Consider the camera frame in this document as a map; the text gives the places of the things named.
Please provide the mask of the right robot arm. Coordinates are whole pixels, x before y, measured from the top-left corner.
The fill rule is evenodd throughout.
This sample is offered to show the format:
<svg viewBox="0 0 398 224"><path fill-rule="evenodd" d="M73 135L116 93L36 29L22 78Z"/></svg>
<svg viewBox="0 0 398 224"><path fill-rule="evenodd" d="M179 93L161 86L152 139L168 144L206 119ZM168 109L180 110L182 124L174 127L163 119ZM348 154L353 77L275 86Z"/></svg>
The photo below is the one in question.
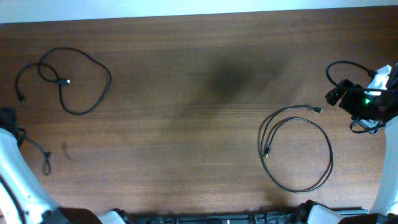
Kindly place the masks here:
<svg viewBox="0 0 398 224"><path fill-rule="evenodd" d="M348 79L335 82L330 75L335 65L352 65L364 70L371 77L370 84L363 87ZM349 125L352 133L383 131L384 158L376 198L367 213L345 217L314 206L308 214L308 222L397 223L397 65L371 70L356 62L338 60L326 67L325 75L334 86L325 95L326 101L332 106L339 103L339 107L352 116Z"/></svg>

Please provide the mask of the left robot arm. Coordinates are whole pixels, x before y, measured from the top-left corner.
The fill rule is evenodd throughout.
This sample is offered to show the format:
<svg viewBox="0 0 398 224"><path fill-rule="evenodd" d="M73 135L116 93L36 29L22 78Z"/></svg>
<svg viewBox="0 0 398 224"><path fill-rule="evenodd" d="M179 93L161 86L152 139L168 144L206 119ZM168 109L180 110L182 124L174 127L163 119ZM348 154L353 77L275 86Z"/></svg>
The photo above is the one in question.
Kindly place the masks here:
<svg viewBox="0 0 398 224"><path fill-rule="evenodd" d="M1 218L3 223L100 223L91 211L59 205L42 187L19 149L15 111L1 108Z"/></svg>

